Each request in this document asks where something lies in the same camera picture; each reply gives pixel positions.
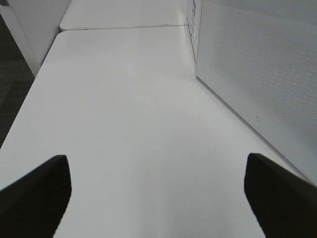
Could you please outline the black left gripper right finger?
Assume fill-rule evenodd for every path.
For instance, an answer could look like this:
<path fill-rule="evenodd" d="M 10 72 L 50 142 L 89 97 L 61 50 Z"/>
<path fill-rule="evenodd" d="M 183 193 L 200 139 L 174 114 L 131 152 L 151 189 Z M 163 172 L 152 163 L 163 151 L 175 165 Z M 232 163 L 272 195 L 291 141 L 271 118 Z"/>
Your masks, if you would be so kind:
<path fill-rule="evenodd" d="M 317 236 L 317 188 L 259 153 L 247 157 L 247 201 L 267 238 Z"/>

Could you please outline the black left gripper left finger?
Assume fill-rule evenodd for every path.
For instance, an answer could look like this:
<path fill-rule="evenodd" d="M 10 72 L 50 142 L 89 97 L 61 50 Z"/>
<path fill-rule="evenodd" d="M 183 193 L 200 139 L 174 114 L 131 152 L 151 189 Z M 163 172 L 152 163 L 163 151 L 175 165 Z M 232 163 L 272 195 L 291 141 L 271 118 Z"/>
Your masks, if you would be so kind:
<path fill-rule="evenodd" d="M 0 191 L 0 236 L 52 238 L 71 193 L 68 159 L 56 155 Z"/>

